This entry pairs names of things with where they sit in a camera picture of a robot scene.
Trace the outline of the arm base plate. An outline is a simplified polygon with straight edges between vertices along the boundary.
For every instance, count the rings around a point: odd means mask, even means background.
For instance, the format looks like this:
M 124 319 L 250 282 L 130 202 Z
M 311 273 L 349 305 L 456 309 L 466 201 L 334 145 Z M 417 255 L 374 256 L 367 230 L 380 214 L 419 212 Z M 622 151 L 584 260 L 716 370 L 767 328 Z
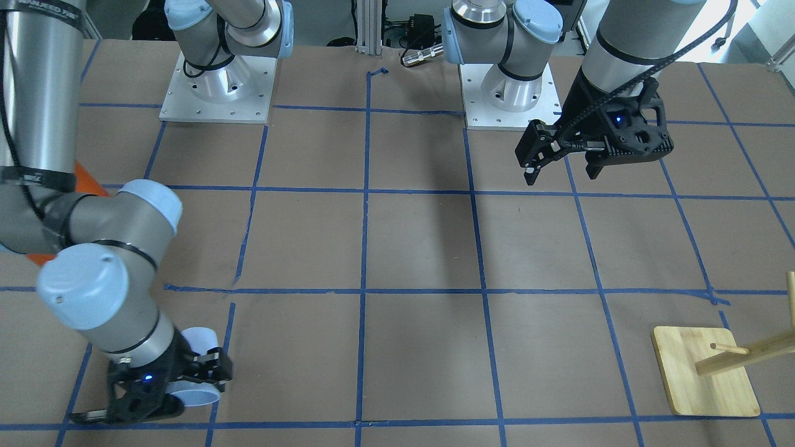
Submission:
M 562 115 L 549 65 L 540 78 L 520 81 L 497 65 L 460 65 L 466 127 L 470 130 L 523 131 L 532 120 L 553 124 Z
M 275 86 L 274 58 L 237 56 L 230 65 L 195 73 L 179 54 L 159 118 L 190 124 L 267 124 Z

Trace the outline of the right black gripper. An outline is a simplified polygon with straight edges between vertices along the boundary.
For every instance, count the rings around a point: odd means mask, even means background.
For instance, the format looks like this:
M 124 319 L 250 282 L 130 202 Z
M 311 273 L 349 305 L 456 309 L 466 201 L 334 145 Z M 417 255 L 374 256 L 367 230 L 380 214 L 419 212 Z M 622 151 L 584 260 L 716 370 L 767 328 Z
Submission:
M 215 401 L 215 388 L 224 393 L 233 379 L 234 365 L 223 348 L 211 348 L 196 354 L 179 329 L 174 329 L 173 378 L 168 380 L 162 401 Z M 177 376 L 189 376 L 177 379 Z

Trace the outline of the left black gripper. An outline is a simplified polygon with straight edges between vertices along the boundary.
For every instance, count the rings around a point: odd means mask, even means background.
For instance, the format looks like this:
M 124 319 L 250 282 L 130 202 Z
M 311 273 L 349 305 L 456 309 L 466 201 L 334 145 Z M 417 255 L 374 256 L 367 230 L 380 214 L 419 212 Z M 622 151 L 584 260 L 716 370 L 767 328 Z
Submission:
M 638 85 L 630 88 L 634 96 L 640 94 L 641 87 Z M 576 151 L 577 145 L 582 147 L 587 143 L 601 142 L 604 140 L 598 135 L 599 119 L 596 111 L 590 113 L 586 118 L 572 125 L 567 131 L 563 129 L 569 125 L 577 115 L 594 104 L 596 100 L 607 94 L 593 86 L 584 74 L 584 68 L 577 71 L 573 84 L 568 91 L 562 116 L 556 122 L 556 128 L 548 125 L 542 120 L 534 119 L 528 123 L 524 133 L 520 137 L 519 144 L 515 147 L 515 156 L 520 167 L 524 169 L 524 179 L 528 186 L 533 186 L 537 180 L 540 170 L 553 161 L 559 161 L 569 153 Z M 620 94 L 618 97 L 630 98 Z M 588 178 L 596 180 L 604 167 L 610 165 L 612 156 L 609 152 L 587 152 L 586 153 L 586 173 Z

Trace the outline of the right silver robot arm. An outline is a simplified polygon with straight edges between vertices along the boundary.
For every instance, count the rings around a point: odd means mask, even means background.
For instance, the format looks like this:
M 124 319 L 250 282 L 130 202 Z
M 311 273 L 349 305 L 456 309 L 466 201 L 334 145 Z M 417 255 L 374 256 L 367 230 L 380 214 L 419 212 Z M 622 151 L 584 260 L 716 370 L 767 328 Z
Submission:
M 2 2 L 2 250 L 54 255 L 36 290 L 111 362 L 127 398 L 215 402 L 231 379 L 217 345 L 176 328 L 150 286 L 183 211 L 173 190 L 133 180 L 78 190 L 83 1 Z

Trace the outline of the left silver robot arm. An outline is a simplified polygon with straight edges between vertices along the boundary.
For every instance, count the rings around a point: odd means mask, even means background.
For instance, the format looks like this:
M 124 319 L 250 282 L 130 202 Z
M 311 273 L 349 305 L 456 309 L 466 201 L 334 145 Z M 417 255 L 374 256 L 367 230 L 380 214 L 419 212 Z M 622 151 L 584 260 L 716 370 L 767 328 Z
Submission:
M 540 170 L 571 153 L 584 153 L 596 179 L 608 165 L 658 161 L 673 152 L 656 74 L 705 42 L 729 22 L 737 2 L 687 45 L 682 40 L 703 1 L 610 1 L 596 36 L 554 124 L 528 122 L 515 148 L 533 186 Z M 489 65 L 484 93 L 495 107 L 526 111 L 532 98 L 511 104 L 519 88 L 540 92 L 543 71 L 564 20 L 546 1 L 453 1 L 441 38 L 449 63 Z

